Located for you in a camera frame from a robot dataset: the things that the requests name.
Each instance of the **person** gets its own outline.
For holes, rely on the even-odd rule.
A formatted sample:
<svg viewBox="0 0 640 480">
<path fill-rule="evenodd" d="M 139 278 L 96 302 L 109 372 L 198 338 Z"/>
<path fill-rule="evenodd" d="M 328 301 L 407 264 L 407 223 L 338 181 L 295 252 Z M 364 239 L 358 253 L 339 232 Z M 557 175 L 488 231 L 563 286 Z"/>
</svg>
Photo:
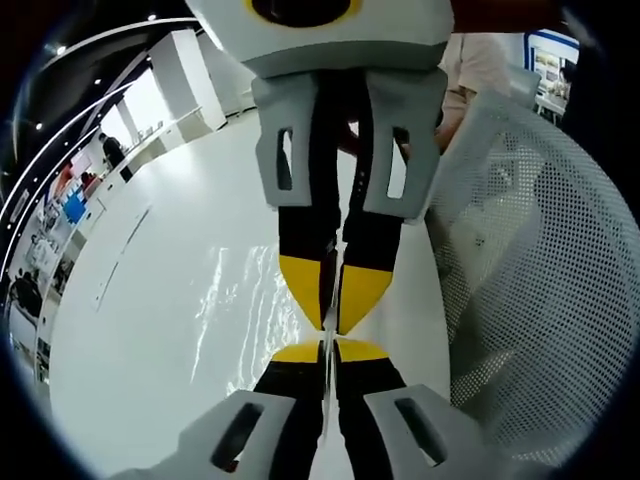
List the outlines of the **person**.
<svg viewBox="0 0 640 480">
<path fill-rule="evenodd" d="M 436 144 L 444 152 L 460 127 L 465 113 L 481 90 L 509 95 L 506 57 L 488 33 L 454 33 L 442 55 L 440 68 L 447 74 L 442 104 L 442 123 L 436 129 Z"/>
<path fill-rule="evenodd" d="M 560 128 L 580 145 L 616 185 L 636 222 L 640 201 L 635 177 L 625 159 L 632 135 L 625 135 L 628 91 L 622 79 L 631 62 L 619 41 L 622 4 L 582 0 L 451 0 L 456 32 L 530 32 L 539 29 L 574 32 L 580 42 L 572 71 L 571 94 Z"/>
<path fill-rule="evenodd" d="M 566 65 L 560 69 L 560 78 L 558 78 L 549 89 L 552 95 L 556 95 L 563 100 L 569 100 L 574 69 L 575 65 L 567 60 Z"/>
<path fill-rule="evenodd" d="M 98 135 L 98 140 L 102 143 L 102 150 L 107 157 L 107 162 L 111 165 L 112 169 L 116 169 L 118 165 L 124 160 L 124 151 L 120 142 L 114 137 L 108 137 L 104 133 Z M 133 177 L 129 167 L 124 167 L 120 170 L 120 176 L 125 182 L 128 182 Z"/>
<path fill-rule="evenodd" d="M 96 191 L 96 188 L 98 188 L 100 183 L 102 183 L 97 175 L 89 172 L 82 172 L 82 174 L 80 175 L 80 180 L 82 181 L 82 192 L 87 199 L 91 197 L 93 192 Z"/>
<path fill-rule="evenodd" d="M 29 315 L 36 318 L 40 315 L 40 309 L 42 308 L 42 295 L 29 272 L 26 272 L 24 276 L 16 277 L 9 292 L 11 298 L 16 299 L 18 304 L 24 308 Z"/>
</svg>

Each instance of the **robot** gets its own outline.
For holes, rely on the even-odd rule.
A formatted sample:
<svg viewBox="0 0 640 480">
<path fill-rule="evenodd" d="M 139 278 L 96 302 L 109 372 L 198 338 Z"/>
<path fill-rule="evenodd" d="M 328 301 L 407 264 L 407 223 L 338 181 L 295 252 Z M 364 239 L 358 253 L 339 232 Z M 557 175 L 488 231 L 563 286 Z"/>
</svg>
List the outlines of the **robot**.
<svg viewBox="0 0 640 480">
<path fill-rule="evenodd" d="M 278 211 L 282 274 L 326 336 L 278 352 L 253 391 L 197 420 L 169 458 L 112 478 L 308 478 L 332 376 L 356 479 L 547 476 L 548 467 L 485 445 L 475 421 L 426 386 L 405 385 L 379 347 L 344 338 L 391 283 L 401 226 L 424 216 L 436 180 L 440 154 L 428 133 L 446 89 L 437 65 L 453 30 L 449 1 L 187 3 L 214 43 L 257 75 L 256 155 Z M 345 134 L 354 121 L 357 138 Z M 338 266 L 336 161 L 347 141 L 357 166 Z M 398 199 L 387 196 L 394 141 L 411 145 Z"/>
</svg>

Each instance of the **white mesh chair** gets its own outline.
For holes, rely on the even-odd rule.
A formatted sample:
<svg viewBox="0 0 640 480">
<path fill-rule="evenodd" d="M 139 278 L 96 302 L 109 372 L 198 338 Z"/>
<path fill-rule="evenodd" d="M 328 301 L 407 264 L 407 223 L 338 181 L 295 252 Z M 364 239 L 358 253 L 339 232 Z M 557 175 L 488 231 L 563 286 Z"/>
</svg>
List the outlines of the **white mesh chair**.
<svg viewBox="0 0 640 480">
<path fill-rule="evenodd" d="M 513 457 L 560 465 L 630 362 L 640 232 L 580 147 L 494 92 L 477 96 L 438 175 L 427 226 L 451 402 Z"/>
<path fill-rule="evenodd" d="M 540 85 L 540 74 L 525 70 L 522 67 L 509 65 L 507 76 L 511 88 L 510 97 L 525 108 L 533 110 L 536 104 L 536 93 Z"/>
</svg>

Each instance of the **beige shirt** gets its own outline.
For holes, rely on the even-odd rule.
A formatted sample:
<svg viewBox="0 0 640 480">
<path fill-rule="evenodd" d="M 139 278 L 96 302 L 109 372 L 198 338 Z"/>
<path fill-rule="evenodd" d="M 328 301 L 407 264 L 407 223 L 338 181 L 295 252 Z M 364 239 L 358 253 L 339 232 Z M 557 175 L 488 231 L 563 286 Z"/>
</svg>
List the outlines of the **beige shirt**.
<svg viewBox="0 0 640 480">
<path fill-rule="evenodd" d="M 462 118 L 473 95 L 481 90 L 493 89 L 509 95 L 506 58 L 489 33 L 452 34 L 440 68 L 448 76 L 442 104 L 443 125 Z"/>
</svg>

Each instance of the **wall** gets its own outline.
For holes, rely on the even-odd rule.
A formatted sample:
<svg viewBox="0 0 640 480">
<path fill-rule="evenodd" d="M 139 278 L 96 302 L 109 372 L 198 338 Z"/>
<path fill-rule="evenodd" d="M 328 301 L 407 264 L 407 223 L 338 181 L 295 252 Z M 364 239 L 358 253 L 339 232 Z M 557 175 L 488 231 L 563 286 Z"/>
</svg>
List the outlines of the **wall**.
<svg viewBox="0 0 640 480">
<path fill-rule="evenodd" d="M 198 44 L 225 115 L 255 106 L 251 81 L 255 74 L 219 50 L 206 33 L 198 35 Z"/>
<path fill-rule="evenodd" d="M 116 108 L 118 109 L 118 112 L 120 112 L 120 117 L 124 122 L 124 126 L 127 127 L 127 131 L 129 132 L 133 145 L 137 145 L 140 141 L 140 135 L 138 134 L 138 128 L 136 127 L 136 123 L 133 121 L 133 117 L 129 111 L 129 106 L 124 100 L 121 100 L 116 105 Z"/>
<path fill-rule="evenodd" d="M 196 106 L 196 99 L 189 88 L 187 76 L 180 64 L 180 58 L 171 34 L 160 40 L 149 52 L 153 64 L 153 76 L 162 97 L 171 113 L 177 120 Z"/>
<path fill-rule="evenodd" d="M 180 30 L 172 32 L 171 35 L 191 91 L 198 105 L 202 107 L 202 117 L 212 130 L 216 130 L 225 123 L 226 119 L 195 33 L 193 30 Z"/>
<path fill-rule="evenodd" d="M 178 148 L 180 145 L 184 145 L 185 143 L 184 138 L 182 138 L 182 133 L 180 133 L 180 129 L 175 125 L 167 128 L 160 135 L 160 141 L 167 152 L 174 148 Z"/>
</svg>

